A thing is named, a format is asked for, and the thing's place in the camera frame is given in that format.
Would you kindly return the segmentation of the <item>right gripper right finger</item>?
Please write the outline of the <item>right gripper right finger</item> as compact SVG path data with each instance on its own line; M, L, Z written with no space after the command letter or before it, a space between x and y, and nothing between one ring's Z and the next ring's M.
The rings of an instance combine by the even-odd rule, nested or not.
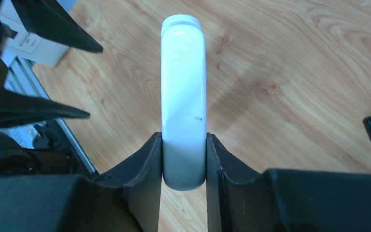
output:
M371 232L371 174L258 173L207 135L210 232Z

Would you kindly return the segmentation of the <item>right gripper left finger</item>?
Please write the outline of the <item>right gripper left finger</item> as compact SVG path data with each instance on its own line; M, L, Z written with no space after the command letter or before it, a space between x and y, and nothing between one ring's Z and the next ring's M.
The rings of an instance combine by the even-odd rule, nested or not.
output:
M0 176L0 232L155 232L161 136L101 175Z

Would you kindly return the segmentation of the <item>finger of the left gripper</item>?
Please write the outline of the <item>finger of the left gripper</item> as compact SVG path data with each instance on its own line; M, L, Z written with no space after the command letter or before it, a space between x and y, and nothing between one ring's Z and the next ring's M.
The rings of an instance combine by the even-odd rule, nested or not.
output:
M12 0L12 4L26 31L87 52L103 51L56 0Z
M90 113L40 97L0 87L0 128L12 128L57 118L87 119Z

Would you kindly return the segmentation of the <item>white stapler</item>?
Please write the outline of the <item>white stapler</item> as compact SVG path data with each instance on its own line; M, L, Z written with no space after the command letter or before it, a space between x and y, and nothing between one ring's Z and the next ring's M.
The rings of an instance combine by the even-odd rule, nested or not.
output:
M206 44L200 22L176 14L161 26L161 121L163 178L178 191L206 178Z

